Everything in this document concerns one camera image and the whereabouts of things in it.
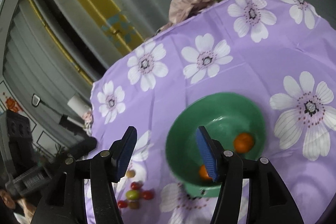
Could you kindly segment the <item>yellow patterned curtain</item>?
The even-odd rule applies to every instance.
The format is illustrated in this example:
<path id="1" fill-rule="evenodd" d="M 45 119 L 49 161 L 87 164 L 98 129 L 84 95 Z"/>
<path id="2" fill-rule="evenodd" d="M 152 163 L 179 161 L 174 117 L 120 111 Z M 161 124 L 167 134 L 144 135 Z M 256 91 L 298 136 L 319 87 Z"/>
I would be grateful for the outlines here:
<path id="1" fill-rule="evenodd" d="M 130 23 L 114 0 L 77 1 L 122 55 L 127 55 L 143 43 L 141 34 Z"/>

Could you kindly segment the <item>purple floral tablecloth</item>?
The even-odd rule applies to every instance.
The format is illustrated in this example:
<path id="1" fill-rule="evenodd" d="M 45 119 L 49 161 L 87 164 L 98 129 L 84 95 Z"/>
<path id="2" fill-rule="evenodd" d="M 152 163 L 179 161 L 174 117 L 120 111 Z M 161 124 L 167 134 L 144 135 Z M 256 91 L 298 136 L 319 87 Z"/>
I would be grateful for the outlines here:
<path id="1" fill-rule="evenodd" d="M 224 0 L 145 42 L 93 85 L 98 150 L 134 126 L 133 180 L 156 193 L 124 209 L 125 223 L 209 223 L 215 199 L 183 191 L 165 142 L 187 106 L 221 92 L 256 103 L 266 124 L 262 155 L 305 223 L 323 215 L 335 195 L 335 29 L 305 0 Z"/>

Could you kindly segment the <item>small tan longan fruit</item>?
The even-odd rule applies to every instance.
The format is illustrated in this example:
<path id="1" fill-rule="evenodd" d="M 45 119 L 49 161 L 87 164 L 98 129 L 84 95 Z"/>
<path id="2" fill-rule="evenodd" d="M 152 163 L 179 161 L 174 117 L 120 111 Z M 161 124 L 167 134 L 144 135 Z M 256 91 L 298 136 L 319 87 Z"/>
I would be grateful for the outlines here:
<path id="1" fill-rule="evenodd" d="M 137 210 L 140 208 L 139 201 L 129 201 L 128 202 L 128 208 L 131 210 Z"/>
<path id="2" fill-rule="evenodd" d="M 127 172 L 126 172 L 126 177 L 127 177 L 127 178 L 134 178 L 135 175 L 136 175 L 136 172 L 135 172 L 135 170 L 133 170 L 133 169 L 129 169 L 129 170 L 127 170 Z"/>

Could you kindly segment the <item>red cherry tomato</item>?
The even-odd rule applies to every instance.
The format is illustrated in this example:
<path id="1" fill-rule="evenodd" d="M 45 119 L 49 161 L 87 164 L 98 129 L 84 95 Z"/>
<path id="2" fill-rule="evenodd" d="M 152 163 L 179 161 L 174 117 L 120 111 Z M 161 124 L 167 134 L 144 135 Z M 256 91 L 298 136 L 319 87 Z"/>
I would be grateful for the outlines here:
<path id="1" fill-rule="evenodd" d="M 120 209 L 124 209 L 124 208 L 127 208 L 128 207 L 128 203 L 127 201 L 124 201 L 124 200 L 120 200 L 117 202 L 117 205 Z"/>
<path id="2" fill-rule="evenodd" d="M 141 192 L 142 199 L 152 200 L 154 198 L 154 192 L 152 190 L 144 190 Z"/>
<path id="3" fill-rule="evenodd" d="M 142 182 L 134 181 L 130 184 L 131 190 L 140 190 L 142 188 Z"/>

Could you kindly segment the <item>white paper roll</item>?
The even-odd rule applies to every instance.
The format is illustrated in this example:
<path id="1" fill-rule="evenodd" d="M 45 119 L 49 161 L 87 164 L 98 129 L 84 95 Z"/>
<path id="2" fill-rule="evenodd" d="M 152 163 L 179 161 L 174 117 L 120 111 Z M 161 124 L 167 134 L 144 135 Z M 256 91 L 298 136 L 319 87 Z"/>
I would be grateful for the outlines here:
<path id="1" fill-rule="evenodd" d="M 89 105 L 76 94 L 69 99 L 67 105 L 81 118 L 91 109 Z"/>

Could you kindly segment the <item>pink crumpled cloth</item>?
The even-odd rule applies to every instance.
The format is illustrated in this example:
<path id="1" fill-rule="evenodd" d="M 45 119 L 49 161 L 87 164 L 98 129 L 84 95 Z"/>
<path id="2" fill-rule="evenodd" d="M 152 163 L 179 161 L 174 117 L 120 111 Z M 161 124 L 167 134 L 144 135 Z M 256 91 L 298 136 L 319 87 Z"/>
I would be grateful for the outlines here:
<path id="1" fill-rule="evenodd" d="M 168 23 L 160 27 L 155 35 L 200 14 L 215 3 L 217 0 L 172 0 L 169 7 Z"/>

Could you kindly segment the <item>black tripod stand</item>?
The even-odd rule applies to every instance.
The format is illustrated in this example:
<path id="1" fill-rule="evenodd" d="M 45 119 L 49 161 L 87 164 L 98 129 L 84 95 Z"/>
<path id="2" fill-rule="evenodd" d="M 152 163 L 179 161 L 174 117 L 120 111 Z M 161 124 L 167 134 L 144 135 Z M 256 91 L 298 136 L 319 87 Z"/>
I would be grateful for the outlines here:
<path id="1" fill-rule="evenodd" d="M 58 112 L 56 109 L 52 108 L 49 106 L 47 103 L 45 103 L 40 96 L 38 96 L 36 93 L 34 93 L 31 97 L 31 104 L 33 107 L 37 108 L 39 105 L 43 105 L 49 110 L 51 110 L 53 113 L 55 113 L 58 118 L 58 124 L 62 126 L 63 128 L 67 129 L 68 131 L 72 132 L 74 135 L 81 136 L 84 139 L 88 139 L 89 136 L 87 133 L 84 131 L 84 125 L 72 117 L 62 114 Z"/>

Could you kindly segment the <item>large orange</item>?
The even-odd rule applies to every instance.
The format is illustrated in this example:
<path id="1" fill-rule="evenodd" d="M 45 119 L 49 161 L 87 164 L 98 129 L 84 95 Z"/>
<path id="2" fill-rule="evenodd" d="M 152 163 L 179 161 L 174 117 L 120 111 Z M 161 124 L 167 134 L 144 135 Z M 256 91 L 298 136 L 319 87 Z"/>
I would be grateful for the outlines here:
<path id="1" fill-rule="evenodd" d="M 237 153 L 248 153 L 254 147 L 255 139 L 251 134 L 243 132 L 236 136 L 233 145 Z"/>

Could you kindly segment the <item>small orange tangerine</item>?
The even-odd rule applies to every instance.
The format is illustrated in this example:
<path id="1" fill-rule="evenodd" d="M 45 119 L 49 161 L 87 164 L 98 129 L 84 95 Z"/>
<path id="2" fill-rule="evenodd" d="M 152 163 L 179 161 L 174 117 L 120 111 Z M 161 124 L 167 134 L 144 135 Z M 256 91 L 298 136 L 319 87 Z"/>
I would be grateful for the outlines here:
<path id="1" fill-rule="evenodd" d="M 213 179 L 209 176 L 205 165 L 201 165 L 198 170 L 198 175 L 202 181 L 212 181 Z"/>

